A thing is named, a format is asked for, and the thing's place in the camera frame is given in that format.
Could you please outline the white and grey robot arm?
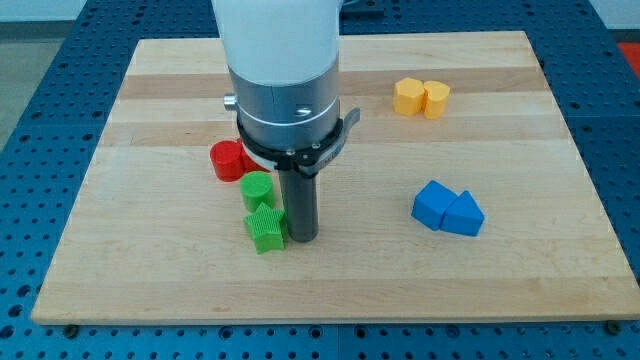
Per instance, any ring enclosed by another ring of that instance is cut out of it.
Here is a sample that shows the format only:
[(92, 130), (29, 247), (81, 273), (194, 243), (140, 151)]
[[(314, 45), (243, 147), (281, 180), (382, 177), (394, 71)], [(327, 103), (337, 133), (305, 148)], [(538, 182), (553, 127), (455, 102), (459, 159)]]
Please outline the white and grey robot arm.
[(340, 117), (341, 0), (212, 0), (249, 155), (314, 177), (341, 151), (358, 111)]

